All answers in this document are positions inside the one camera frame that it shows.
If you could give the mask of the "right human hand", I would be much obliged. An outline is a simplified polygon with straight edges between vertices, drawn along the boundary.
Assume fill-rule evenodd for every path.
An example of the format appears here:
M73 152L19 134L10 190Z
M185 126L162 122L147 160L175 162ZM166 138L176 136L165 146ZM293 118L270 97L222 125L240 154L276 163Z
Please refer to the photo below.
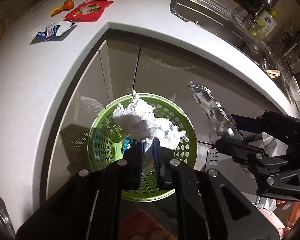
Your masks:
M293 227L296 221L300 217L300 202L294 202L292 211L290 212L288 218L287 218L287 227Z

